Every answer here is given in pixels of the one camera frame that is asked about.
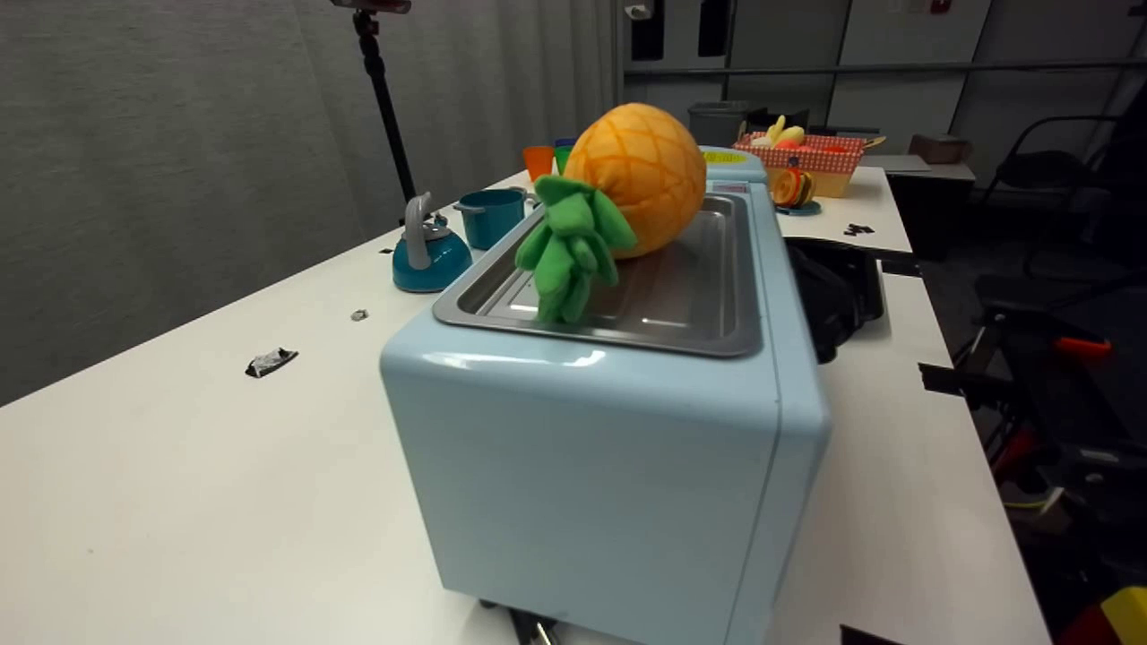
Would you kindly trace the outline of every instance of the toaster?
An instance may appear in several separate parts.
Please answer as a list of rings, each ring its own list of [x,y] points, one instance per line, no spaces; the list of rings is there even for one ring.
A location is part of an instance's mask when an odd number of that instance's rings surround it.
[[[379,356],[446,586],[646,645],[759,645],[828,440],[757,161],[585,324],[536,321],[527,218]]]

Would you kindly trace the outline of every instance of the orange toy fruit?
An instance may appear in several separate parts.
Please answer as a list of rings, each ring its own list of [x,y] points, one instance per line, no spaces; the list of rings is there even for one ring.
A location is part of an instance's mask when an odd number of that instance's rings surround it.
[[[643,256],[682,235],[708,195],[708,156],[691,131],[653,102],[619,102],[587,126],[568,179],[603,189],[639,231]]]

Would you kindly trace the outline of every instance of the black pole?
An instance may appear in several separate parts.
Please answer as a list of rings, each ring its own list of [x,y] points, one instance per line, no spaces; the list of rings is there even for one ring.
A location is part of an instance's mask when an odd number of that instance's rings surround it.
[[[378,43],[379,23],[374,22],[374,10],[354,10],[354,31],[359,31],[359,49],[364,49],[364,64],[366,64],[374,95],[379,101],[379,113],[388,126],[403,195],[412,200],[415,179],[410,175],[410,161],[407,161],[407,145],[403,145],[403,131],[398,131],[398,113],[394,113],[391,90],[388,90],[388,64],[383,64],[379,43]]]

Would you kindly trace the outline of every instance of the curtain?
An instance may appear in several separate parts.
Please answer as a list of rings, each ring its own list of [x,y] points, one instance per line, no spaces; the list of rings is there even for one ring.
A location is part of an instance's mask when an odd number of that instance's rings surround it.
[[[379,15],[438,200],[578,131],[619,83],[613,0]],[[359,241],[403,189],[352,10],[325,0],[0,4],[0,402]]]

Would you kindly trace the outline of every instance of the green plush toy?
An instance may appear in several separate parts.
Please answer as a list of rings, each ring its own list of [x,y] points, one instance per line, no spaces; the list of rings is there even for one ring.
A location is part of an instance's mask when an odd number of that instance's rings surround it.
[[[639,242],[619,209],[578,179],[537,179],[547,218],[515,248],[536,273],[537,318],[578,324],[599,281],[618,281],[613,254]]]

